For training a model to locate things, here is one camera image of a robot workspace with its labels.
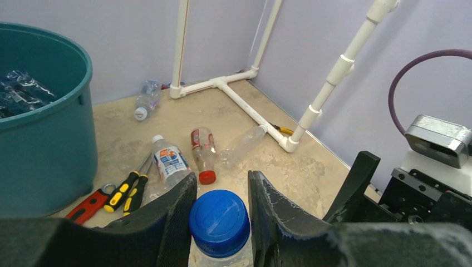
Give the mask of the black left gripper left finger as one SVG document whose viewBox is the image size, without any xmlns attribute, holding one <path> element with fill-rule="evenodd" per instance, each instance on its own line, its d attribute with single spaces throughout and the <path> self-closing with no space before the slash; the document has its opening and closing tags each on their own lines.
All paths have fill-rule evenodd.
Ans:
<svg viewBox="0 0 472 267">
<path fill-rule="evenodd" d="M 187 266 L 189 214 L 197 179 L 188 174 L 170 191 L 104 228 L 69 219 L 1 220 L 2 266 Z"/>
</svg>

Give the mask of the small Pepsi bottle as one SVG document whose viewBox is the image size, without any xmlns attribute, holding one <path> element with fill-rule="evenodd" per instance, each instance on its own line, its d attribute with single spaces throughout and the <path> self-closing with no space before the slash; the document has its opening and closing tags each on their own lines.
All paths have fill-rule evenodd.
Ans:
<svg viewBox="0 0 472 267">
<path fill-rule="evenodd" d="M 253 266 L 251 225 L 244 201 L 228 190 L 212 190 L 193 203 L 189 266 Z"/>
</svg>

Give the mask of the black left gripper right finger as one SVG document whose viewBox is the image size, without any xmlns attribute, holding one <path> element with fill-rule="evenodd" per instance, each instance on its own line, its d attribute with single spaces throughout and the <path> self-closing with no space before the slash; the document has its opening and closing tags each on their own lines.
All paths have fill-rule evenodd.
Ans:
<svg viewBox="0 0 472 267">
<path fill-rule="evenodd" d="M 255 266 L 470 266 L 471 233 L 444 223 L 329 224 L 248 172 Z"/>
</svg>

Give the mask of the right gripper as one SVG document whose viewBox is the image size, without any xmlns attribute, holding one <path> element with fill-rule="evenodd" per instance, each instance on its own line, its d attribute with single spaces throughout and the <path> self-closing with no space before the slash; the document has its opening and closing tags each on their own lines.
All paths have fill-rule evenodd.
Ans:
<svg viewBox="0 0 472 267">
<path fill-rule="evenodd" d="M 471 230 L 471 196 L 412 169 L 392 171 L 378 202 L 364 193 L 380 158 L 360 151 L 323 220 L 327 223 L 454 223 Z"/>
</svg>

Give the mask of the white-label clear bottle white cap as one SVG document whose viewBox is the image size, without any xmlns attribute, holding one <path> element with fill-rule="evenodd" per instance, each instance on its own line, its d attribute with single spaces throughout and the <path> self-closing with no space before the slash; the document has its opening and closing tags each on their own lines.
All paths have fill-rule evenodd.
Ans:
<svg viewBox="0 0 472 267">
<path fill-rule="evenodd" d="M 171 189 L 191 173 L 187 160 L 180 149 L 161 135 L 155 135 L 152 140 L 151 157 L 163 184 Z"/>
</svg>

